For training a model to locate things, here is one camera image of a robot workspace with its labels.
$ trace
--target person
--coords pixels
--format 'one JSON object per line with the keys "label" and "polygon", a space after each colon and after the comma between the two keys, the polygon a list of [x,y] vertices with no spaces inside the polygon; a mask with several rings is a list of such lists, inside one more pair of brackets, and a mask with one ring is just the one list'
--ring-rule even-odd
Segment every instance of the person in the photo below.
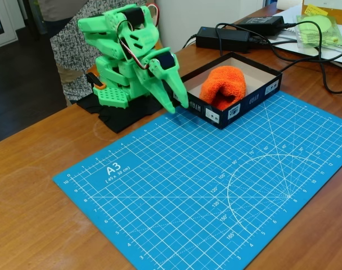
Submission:
{"label": "person", "polygon": [[83,33],[78,29],[77,21],[128,4],[136,3],[142,6],[146,2],[146,0],[39,0],[68,105],[92,93],[85,73],[94,66],[96,57],[101,55],[98,49],[86,44]]}

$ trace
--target open box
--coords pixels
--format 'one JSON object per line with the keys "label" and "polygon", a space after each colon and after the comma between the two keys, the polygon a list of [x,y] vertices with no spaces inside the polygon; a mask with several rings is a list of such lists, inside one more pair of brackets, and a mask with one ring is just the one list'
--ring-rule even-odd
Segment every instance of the open box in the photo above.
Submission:
{"label": "open box", "polygon": [[[220,111],[199,99],[201,86],[210,72],[219,66],[235,66],[246,80],[246,96],[229,108]],[[265,65],[230,52],[182,77],[188,92],[188,109],[219,129],[223,129],[252,108],[280,90],[282,73]]]}

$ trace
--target yellow label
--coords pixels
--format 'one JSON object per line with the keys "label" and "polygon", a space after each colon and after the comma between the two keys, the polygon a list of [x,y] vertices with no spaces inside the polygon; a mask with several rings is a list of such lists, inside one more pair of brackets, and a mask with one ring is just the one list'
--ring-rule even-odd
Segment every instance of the yellow label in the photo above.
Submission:
{"label": "yellow label", "polygon": [[310,15],[310,16],[313,16],[313,15],[326,16],[329,13],[326,12],[325,10],[322,10],[322,9],[314,6],[313,4],[309,4],[305,10],[305,14]]}

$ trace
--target red wire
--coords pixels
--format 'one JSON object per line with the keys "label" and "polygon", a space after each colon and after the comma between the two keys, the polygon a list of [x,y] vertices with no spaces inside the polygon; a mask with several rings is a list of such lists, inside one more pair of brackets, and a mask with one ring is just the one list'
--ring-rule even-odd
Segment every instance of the red wire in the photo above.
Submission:
{"label": "red wire", "polygon": [[[159,24],[159,19],[160,19],[160,9],[156,4],[148,4],[147,7],[154,7],[156,9],[156,24],[155,26],[158,26]],[[119,23],[119,25],[116,28],[116,34],[118,35],[118,29],[121,23],[123,23],[124,21],[121,21]],[[143,66],[142,63],[139,61],[139,59],[137,58],[137,56],[131,51],[131,49],[119,38],[119,41],[121,43],[121,45],[128,51],[128,53],[131,55],[131,57],[134,59],[134,61],[136,62],[136,64],[141,68],[141,69],[148,69],[149,65],[145,65]]]}

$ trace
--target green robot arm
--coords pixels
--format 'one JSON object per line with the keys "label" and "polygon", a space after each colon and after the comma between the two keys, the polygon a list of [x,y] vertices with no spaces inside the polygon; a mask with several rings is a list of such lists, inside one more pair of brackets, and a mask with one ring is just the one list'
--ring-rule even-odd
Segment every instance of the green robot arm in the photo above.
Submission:
{"label": "green robot arm", "polygon": [[178,61],[169,48],[155,50],[159,32],[146,6],[130,4],[81,19],[86,42],[104,55],[96,59],[102,88],[94,87],[100,104],[128,107],[128,102],[150,93],[171,113],[175,112],[162,81],[169,84],[183,107],[187,91],[178,74]]}

